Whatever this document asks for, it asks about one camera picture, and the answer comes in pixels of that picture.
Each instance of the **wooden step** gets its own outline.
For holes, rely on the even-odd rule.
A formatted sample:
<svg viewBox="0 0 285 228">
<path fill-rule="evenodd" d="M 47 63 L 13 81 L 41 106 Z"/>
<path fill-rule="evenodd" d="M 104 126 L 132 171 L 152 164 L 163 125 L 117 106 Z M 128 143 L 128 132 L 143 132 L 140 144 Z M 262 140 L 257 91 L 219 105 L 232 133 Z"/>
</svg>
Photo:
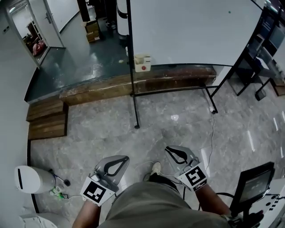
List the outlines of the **wooden step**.
<svg viewBox="0 0 285 228">
<path fill-rule="evenodd" d="M 54 115 L 66 114 L 68 106 L 58 97 L 46 99 L 30 105 L 27 114 L 27 121 L 33 122 L 41 118 Z"/>
<path fill-rule="evenodd" d="M 42 118 L 30 123 L 28 139 L 44 139 L 66 136 L 67 113 Z"/>
<path fill-rule="evenodd" d="M 281 79 L 274 78 L 270 80 L 270 83 L 277 96 L 285 95 L 285 84 Z"/>
<path fill-rule="evenodd" d="M 143 93 L 154 90 L 197 87 L 202 84 L 211 85 L 215 78 L 216 72 L 209 66 L 187 65 L 175 68 L 158 66 L 153 67 L 149 72 L 135 72 L 134 86 L 136 93 Z M 63 91 L 60 94 L 60 99 L 68 106 L 73 106 L 131 93 L 130 75 L 122 75 L 105 81 L 89 82 Z"/>
</svg>

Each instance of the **small white box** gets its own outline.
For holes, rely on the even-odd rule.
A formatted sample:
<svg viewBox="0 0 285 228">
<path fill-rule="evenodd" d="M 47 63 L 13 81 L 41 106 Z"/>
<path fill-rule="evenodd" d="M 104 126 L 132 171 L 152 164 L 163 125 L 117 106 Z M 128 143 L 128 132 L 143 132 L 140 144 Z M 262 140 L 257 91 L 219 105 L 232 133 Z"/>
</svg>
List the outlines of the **small white box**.
<svg viewBox="0 0 285 228">
<path fill-rule="evenodd" d="M 151 70 L 151 57 L 147 54 L 137 54 L 134 56 L 134 68 L 136 72 Z"/>
</svg>

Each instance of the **leg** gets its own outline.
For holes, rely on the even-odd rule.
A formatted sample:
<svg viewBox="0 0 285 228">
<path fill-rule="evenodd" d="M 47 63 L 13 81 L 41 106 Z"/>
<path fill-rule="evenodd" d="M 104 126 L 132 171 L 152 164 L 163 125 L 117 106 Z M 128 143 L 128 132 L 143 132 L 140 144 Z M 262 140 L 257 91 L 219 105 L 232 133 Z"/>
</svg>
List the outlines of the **leg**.
<svg viewBox="0 0 285 228">
<path fill-rule="evenodd" d="M 156 173 L 154 173 L 153 175 L 150 176 L 149 181 L 150 182 L 167 184 L 170 187 L 173 187 L 176 191 L 178 191 L 176 185 L 171 180 L 169 180 L 168 178 L 166 178 L 164 176 L 159 176 Z"/>
<path fill-rule="evenodd" d="M 166 178 L 164 176 L 160 176 L 160 171 L 161 171 L 160 162 L 154 163 L 154 165 L 152 167 L 151 175 L 150 175 L 148 181 L 167 184 L 170 187 L 173 187 L 174 189 L 176 189 L 176 191 L 178 191 L 176 185 L 171 180 L 169 180 L 168 178 Z"/>
</svg>

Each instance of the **whiteboard stand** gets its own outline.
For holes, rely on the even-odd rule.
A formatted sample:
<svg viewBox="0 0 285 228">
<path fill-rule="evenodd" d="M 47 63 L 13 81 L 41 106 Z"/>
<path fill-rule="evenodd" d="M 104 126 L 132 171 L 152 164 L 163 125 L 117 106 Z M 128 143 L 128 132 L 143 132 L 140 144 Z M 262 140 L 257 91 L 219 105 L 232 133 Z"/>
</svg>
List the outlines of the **whiteboard stand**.
<svg viewBox="0 0 285 228">
<path fill-rule="evenodd" d="M 128 56 L 129 56 L 130 79 L 131 79 L 131 84 L 132 84 L 132 93 L 130 95 L 133 98 L 134 113 L 135 113 L 136 122 L 137 122 L 137 124 L 134 126 L 135 129 L 139 129 L 140 128 L 138 112 L 137 112 L 137 105 L 136 105 L 136 97 L 141 97 L 141 96 L 146 96 L 146 95 L 161 94 L 161 93 L 168 93 L 168 92 L 176 92 L 176 91 L 183 91 L 183 90 L 205 89 L 206 92 L 207 92 L 207 95 L 209 96 L 209 99 L 210 99 L 210 101 L 212 103 L 212 107 L 213 107 L 212 113 L 213 114 L 218 113 L 218 110 L 217 110 L 217 108 L 215 106 L 215 103 L 213 101 L 213 96 L 217 92 L 217 90 L 221 87 L 221 85 L 225 82 L 225 79 L 227 78 L 227 76 L 224 78 L 222 83 L 220 83 L 220 85 L 206 86 L 205 84 L 203 84 L 203 85 L 201 85 L 199 87 L 189 87 L 189 88 L 180 88 L 180 89 L 172 89 L 172 90 L 160 90 L 160 91 L 152 91 L 152 92 L 145 92 L 145 93 L 136 94 L 135 89 L 134 89 L 134 75 L 133 75 L 133 71 L 134 71 L 134 46 L 133 46 L 133 29 L 132 29 L 130 0 L 126 0 L 126 2 L 127 2 L 127 15 L 128 15 L 128 24 L 129 24 L 129 35 L 127 35 L 127 46 L 128 46 Z M 215 88 L 216 90 L 212 94 L 210 94 L 210 92 L 208 90 L 210 88 Z"/>
</svg>

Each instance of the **door handle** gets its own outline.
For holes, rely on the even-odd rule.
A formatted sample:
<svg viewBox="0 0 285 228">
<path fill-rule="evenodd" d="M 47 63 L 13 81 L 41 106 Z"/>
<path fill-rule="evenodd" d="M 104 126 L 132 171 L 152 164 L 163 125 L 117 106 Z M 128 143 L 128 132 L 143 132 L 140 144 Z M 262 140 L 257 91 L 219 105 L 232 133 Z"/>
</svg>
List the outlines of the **door handle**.
<svg viewBox="0 0 285 228">
<path fill-rule="evenodd" d="M 49 17 L 48 12 L 46 12 L 45 15 L 46 15 L 45 19 L 48 20 L 49 24 L 51 24 L 52 22 L 51 22 L 51 19 L 50 19 L 50 17 Z"/>
</svg>

